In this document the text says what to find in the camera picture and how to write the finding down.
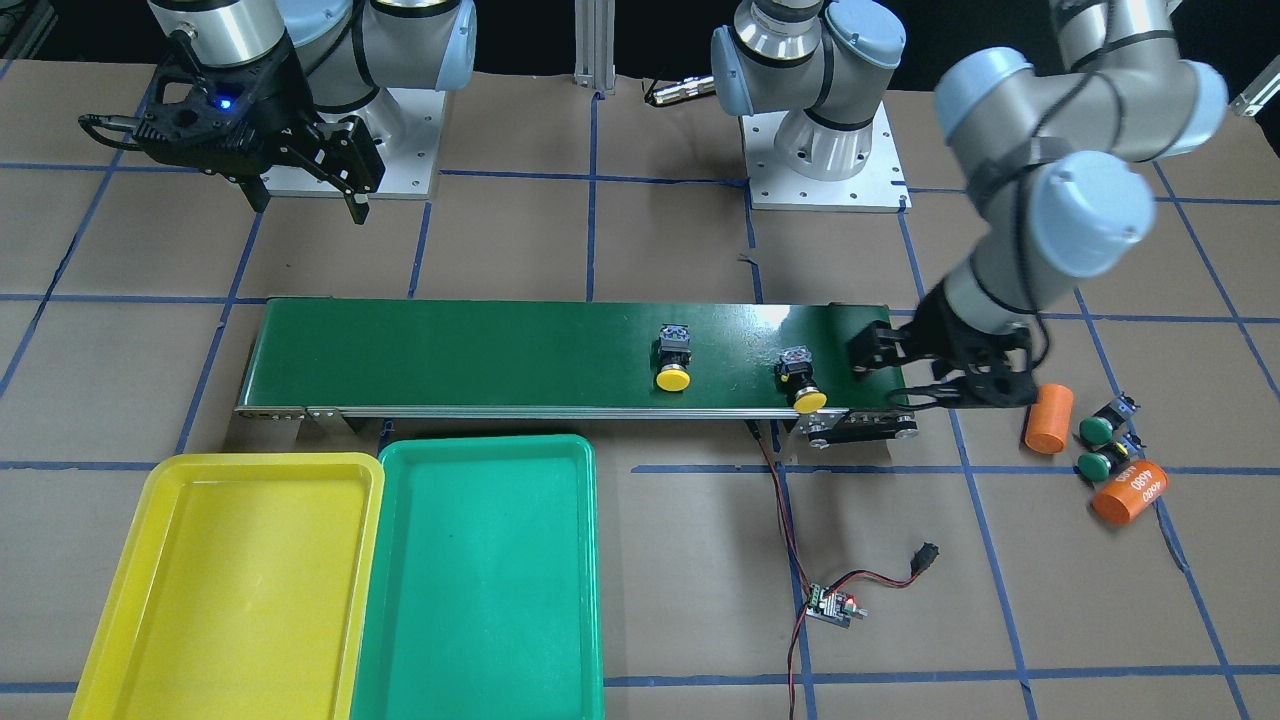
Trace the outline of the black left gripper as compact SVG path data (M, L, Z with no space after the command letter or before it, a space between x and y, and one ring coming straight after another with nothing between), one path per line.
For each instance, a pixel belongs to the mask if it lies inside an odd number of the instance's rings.
M897 329L887 320L869 322L846 342L846 351L856 380L884 368L931 361L936 383L886 393L886 402L902 411L1025 407L1038 393L1030 329L1018 323L1007 334L978 331L946 304L942 290L932 290Z

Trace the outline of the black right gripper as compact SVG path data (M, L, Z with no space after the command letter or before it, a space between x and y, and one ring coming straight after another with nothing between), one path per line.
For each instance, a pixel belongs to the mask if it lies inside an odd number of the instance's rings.
M262 56L233 67L200 60L189 35L172 35L168 44L141 114L82 114L83 132L104 146L143 152L164 165L221 176L239 186L255 213L265 213L271 201L262 177L274 167L300 168L344 196L355 224L366 223L369 190L348 188L316 164L333 155L335 145L348 142L320 117L288 36ZM364 119L355 117L349 132L367 154L369 169L357 172L357 182L378 186L384 167L369 147Z

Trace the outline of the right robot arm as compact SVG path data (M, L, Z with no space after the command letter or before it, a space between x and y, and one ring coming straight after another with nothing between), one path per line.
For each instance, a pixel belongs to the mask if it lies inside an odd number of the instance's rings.
M449 92L474 73L471 1L152 1L166 35L137 117L83 114L101 145L219 176L255 211L433 191Z

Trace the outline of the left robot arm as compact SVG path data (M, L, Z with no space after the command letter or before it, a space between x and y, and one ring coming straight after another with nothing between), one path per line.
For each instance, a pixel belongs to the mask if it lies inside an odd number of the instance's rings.
M847 342L856 378L929 361L923 407L1033 404L1044 310L1155 223L1133 165L1198 149L1228 110L1225 78L1181 56L1165 3L1053 1L1051 15L1062 74L988 47L941 76L934 115L987 234L909 323L873 322ZM782 114L771 151L783 169L835 184L874 155L905 40L874 1L742 1L712 35L712 79L732 117Z

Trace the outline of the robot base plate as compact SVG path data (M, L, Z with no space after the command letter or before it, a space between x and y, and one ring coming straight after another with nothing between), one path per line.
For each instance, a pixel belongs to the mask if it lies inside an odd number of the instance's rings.
M896 213L913 206L888 114L836 131L804 111L740 117L756 210Z
M334 154L316 164L366 199L429 200L449 99L445 91L383 88L353 113L326 114L329 126L348 143L335 145ZM378 186L357 182L357 172L369 169L369 155L360 151L360 137L349 132L355 117L364 119L369 147L381 159L384 173Z

